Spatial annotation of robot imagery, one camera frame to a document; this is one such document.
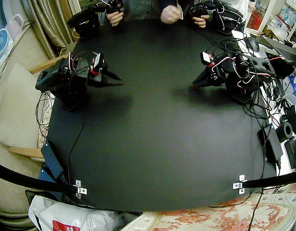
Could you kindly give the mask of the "onlooker pale hand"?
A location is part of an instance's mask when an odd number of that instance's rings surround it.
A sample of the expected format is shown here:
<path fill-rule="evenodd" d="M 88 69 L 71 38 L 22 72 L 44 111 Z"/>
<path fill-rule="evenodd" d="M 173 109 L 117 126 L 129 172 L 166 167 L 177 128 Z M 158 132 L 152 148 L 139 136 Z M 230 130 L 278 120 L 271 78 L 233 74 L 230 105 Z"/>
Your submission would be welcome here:
<path fill-rule="evenodd" d="M 182 16 L 182 9 L 180 6 L 169 5 L 165 7 L 160 16 L 162 23 L 170 25 L 177 22 Z"/>

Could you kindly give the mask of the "operator right hand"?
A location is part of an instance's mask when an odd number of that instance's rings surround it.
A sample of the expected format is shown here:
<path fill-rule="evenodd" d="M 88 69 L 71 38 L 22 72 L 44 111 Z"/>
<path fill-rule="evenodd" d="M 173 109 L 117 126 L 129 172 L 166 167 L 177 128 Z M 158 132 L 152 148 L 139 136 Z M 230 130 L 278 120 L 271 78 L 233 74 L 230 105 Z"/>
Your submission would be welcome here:
<path fill-rule="evenodd" d="M 107 20 L 111 24 L 111 26 L 117 26 L 119 22 L 123 19 L 124 13 L 122 12 L 114 12 L 108 13 L 106 15 Z"/>

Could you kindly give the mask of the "operator left hand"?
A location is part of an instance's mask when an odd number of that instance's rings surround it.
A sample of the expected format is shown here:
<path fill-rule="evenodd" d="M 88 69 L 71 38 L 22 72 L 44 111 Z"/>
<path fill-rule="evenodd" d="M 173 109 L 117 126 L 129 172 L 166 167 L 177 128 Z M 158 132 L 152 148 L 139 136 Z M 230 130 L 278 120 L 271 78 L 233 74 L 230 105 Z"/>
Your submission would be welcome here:
<path fill-rule="evenodd" d="M 199 26 L 200 28 L 205 28 L 206 20 L 209 18 L 209 15 L 201 15 L 200 17 L 193 17 L 192 19 L 197 26 Z"/>

